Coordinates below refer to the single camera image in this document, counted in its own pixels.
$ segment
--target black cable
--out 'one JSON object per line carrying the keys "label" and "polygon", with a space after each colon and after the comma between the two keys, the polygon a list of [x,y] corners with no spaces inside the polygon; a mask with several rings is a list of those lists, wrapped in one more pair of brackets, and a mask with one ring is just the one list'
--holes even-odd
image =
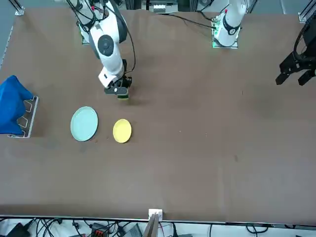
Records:
{"label": "black cable", "polygon": [[44,219],[40,220],[40,221],[42,222],[42,224],[43,224],[43,221],[44,221],[45,224],[43,224],[43,225],[46,227],[42,237],[45,237],[47,231],[48,231],[50,237],[54,237],[54,235],[49,230],[49,227],[54,223],[55,220],[52,220],[49,224]]}
{"label": "black cable", "polygon": [[125,226],[127,226],[128,224],[132,223],[131,221],[130,222],[127,222],[125,225],[122,226],[122,228],[124,228]]}
{"label": "black cable", "polygon": [[211,224],[210,227],[209,227],[209,235],[208,235],[208,237],[211,237],[212,226],[213,226],[213,224]]}
{"label": "black cable", "polygon": [[210,2],[208,5],[206,5],[205,7],[203,7],[200,11],[197,11],[197,12],[201,13],[201,15],[202,15],[206,20],[211,21],[212,18],[208,18],[208,17],[203,13],[203,10],[206,9],[207,7],[211,6],[214,1],[215,1],[215,0],[211,0],[211,2]]}
{"label": "black cable", "polygon": [[[114,223],[112,223],[112,224],[108,224],[105,228],[108,228],[106,231],[109,231],[109,229],[113,226],[113,225],[115,225],[115,224],[118,224],[119,222],[114,222]],[[100,230],[100,229],[104,229],[104,226],[102,226],[102,227],[100,227],[100,228],[98,228],[98,229],[95,229],[94,231],[97,231],[97,230]]]}
{"label": "black cable", "polygon": [[89,226],[90,229],[92,229],[92,226],[93,226],[92,224],[88,224],[86,220],[83,220],[83,221],[87,224],[87,226]]}
{"label": "black cable", "polygon": [[134,47],[134,42],[133,42],[132,35],[130,34],[130,32],[129,32],[129,30],[128,30],[128,27],[127,27],[125,21],[124,21],[120,16],[118,16],[114,11],[112,11],[108,6],[106,6],[106,8],[107,8],[110,12],[112,12],[112,13],[122,22],[122,24],[126,27],[127,33],[128,33],[128,35],[129,35],[129,37],[130,37],[130,41],[132,42],[133,54],[134,54],[134,65],[133,65],[132,69],[129,70],[128,72],[126,72],[125,74],[131,73],[131,72],[135,69],[135,65],[136,65],[136,54],[135,54],[135,47]]}
{"label": "black cable", "polygon": [[211,0],[210,3],[208,5],[206,5],[205,7],[203,7],[200,11],[202,12],[204,9],[206,9],[207,7],[211,6],[212,3],[214,2],[215,0]]}
{"label": "black cable", "polygon": [[68,3],[68,5],[70,6],[70,8],[72,9],[72,11],[75,13],[76,17],[78,18],[77,13],[79,13],[81,16],[87,18],[88,20],[92,21],[93,19],[90,17],[87,17],[86,15],[84,15],[83,13],[81,13],[80,11],[78,11],[76,9],[76,7],[70,2],[70,0],[66,0],[66,2]]}
{"label": "black cable", "polygon": [[80,232],[78,231],[79,225],[78,225],[78,223],[75,223],[75,220],[73,220],[73,227],[76,229],[78,235],[81,236],[81,237],[83,237],[82,234],[80,234]]}
{"label": "black cable", "polygon": [[37,223],[37,225],[36,225],[36,237],[39,236],[39,233],[40,233],[40,232],[42,231],[42,229],[45,227],[45,225],[43,225],[43,226],[40,228],[40,230],[38,231],[38,229],[39,229],[39,223],[40,223],[41,220],[43,220],[43,219],[40,218],[39,221],[38,221],[38,223]]}
{"label": "black cable", "polygon": [[229,4],[227,4],[227,6],[225,6],[225,7],[220,11],[220,13],[222,13],[228,6],[229,6]]}
{"label": "black cable", "polygon": [[171,14],[169,14],[169,16],[174,16],[174,17],[180,18],[180,19],[182,19],[182,20],[189,21],[189,22],[191,22],[191,23],[197,24],[197,25],[199,25],[199,26],[204,26],[204,27],[207,27],[207,28],[211,28],[211,29],[216,30],[216,27],[214,27],[214,26],[208,26],[208,25],[205,25],[205,24],[202,24],[202,23],[198,23],[198,22],[189,20],[189,19],[187,19],[187,18],[184,18],[184,17],[182,17],[182,16],[176,16],[176,15],[171,15]]}
{"label": "black cable", "polygon": [[305,30],[309,27],[310,25],[310,21],[311,21],[311,18],[313,17],[310,17],[307,22],[305,23],[304,27],[301,29],[300,33],[298,34],[298,37],[296,38],[296,41],[294,43],[294,49],[293,49],[293,54],[294,54],[294,57],[298,60],[298,61],[301,61],[301,62],[315,62],[316,61],[316,58],[315,57],[306,57],[306,58],[303,58],[300,54],[297,53],[297,46],[299,44],[299,42],[301,41],[301,37],[303,35],[303,33],[305,32]]}
{"label": "black cable", "polygon": [[33,218],[31,221],[29,221],[27,224],[24,225],[24,228],[26,230],[28,230],[29,227],[34,223],[35,220],[36,220],[36,218]]}
{"label": "black cable", "polygon": [[209,21],[212,20],[212,18],[208,18],[202,11],[197,11],[197,12],[201,13],[202,17],[204,17],[206,20],[209,20]]}
{"label": "black cable", "polygon": [[256,235],[256,237],[258,236],[258,234],[265,233],[265,232],[267,232],[268,229],[269,229],[269,227],[266,227],[266,229],[263,230],[263,231],[257,231],[257,229],[255,228],[254,225],[250,225],[250,226],[253,228],[254,231],[251,231],[251,230],[249,229],[248,225],[246,225],[246,229],[248,230],[249,233]]}

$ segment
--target wire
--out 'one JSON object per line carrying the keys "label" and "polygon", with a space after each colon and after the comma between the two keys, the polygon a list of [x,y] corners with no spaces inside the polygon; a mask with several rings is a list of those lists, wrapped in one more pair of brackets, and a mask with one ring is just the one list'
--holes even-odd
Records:
{"label": "wire", "polygon": [[209,235],[208,235],[208,237],[211,237],[212,227],[213,227],[213,224],[211,224],[210,227],[209,227]]}
{"label": "wire", "polygon": [[222,13],[228,6],[229,6],[229,4],[227,4],[227,6],[225,6],[225,7],[220,11],[220,13]]}
{"label": "wire", "polygon": [[76,229],[78,235],[81,236],[81,237],[83,237],[82,234],[80,234],[80,232],[78,231],[78,229],[79,229],[79,228],[78,228],[78,223],[75,224],[75,220],[73,220],[73,226],[74,226],[74,228]]}
{"label": "wire", "polygon": [[268,229],[269,229],[269,227],[266,227],[266,229],[263,230],[263,231],[257,231],[257,229],[255,228],[254,225],[250,225],[250,226],[253,228],[254,231],[251,231],[251,230],[249,229],[248,225],[246,225],[246,229],[248,230],[249,233],[256,235],[256,237],[258,236],[258,234],[265,233],[265,232],[267,232]]}
{"label": "wire", "polygon": [[197,11],[197,12],[201,13],[201,15],[202,15],[206,20],[211,21],[212,18],[208,18],[208,17],[203,13],[203,10],[206,9],[207,7],[211,6],[214,1],[215,1],[215,0],[211,0],[211,2],[210,2],[208,5],[206,5],[205,7],[203,7],[200,11]]}
{"label": "wire", "polygon": [[300,33],[298,34],[298,37],[296,38],[296,41],[294,43],[294,49],[293,49],[293,54],[294,57],[301,62],[315,62],[316,58],[315,57],[306,57],[303,58],[300,54],[297,53],[297,46],[299,44],[299,42],[302,40],[302,35],[303,33],[306,31],[306,29],[309,27],[310,25],[310,21],[311,19],[313,19],[313,17],[310,17],[307,22],[305,23],[304,27],[301,29]]}
{"label": "wire", "polygon": [[189,21],[189,22],[191,22],[191,23],[197,24],[197,25],[199,25],[199,26],[204,26],[204,27],[207,27],[207,28],[211,28],[211,29],[216,30],[216,28],[215,28],[214,26],[208,26],[208,25],[205,25],[205,24],[202,24],[202,23],[198,23],[198,22],[189,20],[189,19],[187,19],[187,18],[184,18],[184,17],[182,17],[182,16],[176,16],[176,15],[171,15],[171,14],[169,14],[169,16],[174,16],[174,17],[180,18],[180,19],[182,19],[182,20]]}
{"label": "wire", "polygon": [[173,222],[172,222],[172,226],[173,226],[173,237],[179,237],[177,233],[176,225]]}
{"label": "wire", "polygon": [[52,222],[50,222],[49,224],[43,219],[43,220],[40,220],[41,222],[42,222],[42,224],[43,224],[43,222],[45,223],[45,224],[43,224],[45,227],[46,227],[46,229],[45,229],[45,231],[44,231],[44,233],[43,233],[43,237],[45,237],[45,235],[46,235],[46,232],[48,231],[48,233],[49,233],[49,236],[50,237],[53,237],[54,235],[51,233],[51,231],[49,230],[49,227],[54,223],[54,221],[56,221],[56,220],[53,220]]}
{"label": "wire", "polygon": [[97,231],[97,230],[100,230],[100,229],[104,229],[104,228],[108,228],[107,230],[105,230],[105,231],[103,232],[103,234],[104,234],[104,233],[106,233],[106,231],[108,231],[108,230],[109,230],[109,229],[110,229],[113,225],[115,225],[115,224],[117,224],[117,225],[118,225],[118,224],[119,224],[119,222],[114,222],[114,223],[112,223],[111,225],[110,225],[110,224],[108,224],[108,225],[107,225],[107,226],[105,226],[105,227],[104,227],[104,226],[102,226],[102,227],[100,227],[100,228],[98,228],[98,229],[95,229],[94,231]]}
{"label": "wire", "polygon": [[202,12],[204,9],[206,9],[209,6],[211,6],[214,1],[215,0],[211,0],[210,3],[208,5],[206,5],[205,7],[203,7],[200,11]]}
{"label": "wire", "polygon": [[89,226],[90,229],[92,229],[92,224],[88,224],[86,220],[83,220],[83,221],[87,224],[87,226]]}
{"label": "wire", "polygon": [[163,237],[164,237],[163,227],[162,227],[162,225],[161,225],[160,222],[159,222],[159,225],[160,225],[160,227],[161,227],[162,235],[163,235]]}
{"label": "wire", "polygon": [[130,37],[130,41],[132,42],[132,47],[133,47],[133,54],[134,54],[134,65],[132,67],[131,70],[129,70],[128,72],[126,72],[125,74],[127,73],[131,73],[134,69],[135,69],[135,65],[136,65],[136,54],[135,54],[135,47],[134,47],[134,42],[133,42],[133,38],[132,38],[132,35],[130,34],[129,30],[128,30],[128,27],[126,25],[126,23],[124,22],[124,20],[122,20],[122,18],[120,16],[118,16],[114,11],[112,11],[112,9],[110,9],[108,6],[106,6],[106,8],[112,12],[121,22],[122,24],[126,27],[126,30],[127,30],[127,33]]}
{"label": "wire", "polygon": [[39,223],[40,223],[40,221],[41,220],[43,220],[43,219],[39,219],[39,221],[38,221],[38,223],[37,223],[37,225],[36,225],[36,237],[38,237],[39,236],[39,233],[42,231],[42,229],[45,227],[45,225],[43,224],[43,226],[40,228],[40,230],[38,231],[38,229],[39,229]]}
{"label": "wire", "polygon": [[90,17],[87,17],[86,15],[84,15],[83,13],[81,13],[80,11],[78,11],[77,9],[76,9],[76,7],[71,3],[71,1],[70,0],[66,0],[66,2],[68,3],[68,5],[70,6],[70,8],[73,10],[73,12],[75,13],[75,15],[76,15],[76,17],[78,18],[78,15],[77,15],[77,13],[79,13],[81,16],[83,16],[83,17],[85,17],[85,18],[87,18],[88,20],[90,20],[90,21],[92,21],[93,19],[92,18],[90,18]]}
{"label": "wire", "polygon": [[130,223],[132,223],[132,222],[126,223],[125,225],[122,226],[122,228],[124,228],[125,226],[127,226],[127,225],[130,224]]}
{"label": "wire", "polygon": [[161,227],[166,227],[166,226],[169,226],[169,225],[164,225],[164,226],[160,225],[160,227],[158,227],[158,228],[161,228]]}

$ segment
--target brown tabletop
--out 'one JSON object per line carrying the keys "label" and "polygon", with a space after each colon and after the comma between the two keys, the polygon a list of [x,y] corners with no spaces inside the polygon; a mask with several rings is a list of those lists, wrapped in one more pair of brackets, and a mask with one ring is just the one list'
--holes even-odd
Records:
{"label": "brown tabletop", "polygon": [[[39,106],[30,139],[0,138],[0,213],[316,224],[316,80],[277,86],[297,16],[246,15],[239,49],[212,49],[210,30],[124,11],[137,65],[130,100],[105,95],[102,69],[66,8],[17,17],[1,80],[15,74]],[[198,13],[182,13],[208,24]],[[121,55],[133,64],[130,40]],[[70,120],[98,113],[77,142]],[[128,119],[130,141],[114,123]]]}

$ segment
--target blue cloth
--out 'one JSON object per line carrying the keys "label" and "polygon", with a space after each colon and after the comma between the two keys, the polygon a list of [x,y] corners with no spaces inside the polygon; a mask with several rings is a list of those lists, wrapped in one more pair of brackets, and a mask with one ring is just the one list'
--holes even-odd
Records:
{"label": "blue cloth", "polygon": [[32,98],[33,94],[16,76],[10,76],[0,85],[0,133],[23,134],[17,119],[25,113],[23,101]]}

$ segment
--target metal stand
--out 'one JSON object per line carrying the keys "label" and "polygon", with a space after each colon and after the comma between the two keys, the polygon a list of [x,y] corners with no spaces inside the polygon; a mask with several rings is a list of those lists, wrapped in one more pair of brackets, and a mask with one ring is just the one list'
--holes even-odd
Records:
{"label": "metal stand", "polygon": [[311,0],[303,9],[303,11],[298,13],[298,19],[300,20],[300,23],[305,23],[315,10],[316,0]]}
{"label": "metal stand", "polygon": [[14,135],[14,134],[8,134],[8,137],[13,138],[30,138],[32,128],[33,128],[33,122],[35,118],[36,109],[38,107],[38,101],[39,98],[37,96],[34,96],[32,100],[25,100],[25,113],[23,116],[21,116],[17,123],[22,129],[23,134],[21,135]]}
{"label": "metal stand", "polygon": [[22,16],[25,11],[25,7],[23,7],[18,0],[9,0],[12,6],[16,9],[15,15]]}
{"label": "metal stand", "polygon": [[148,211],[149,221],[146,226],[143,237],[157,237],[158,224],[162,221],[161,209],[149,209]]}

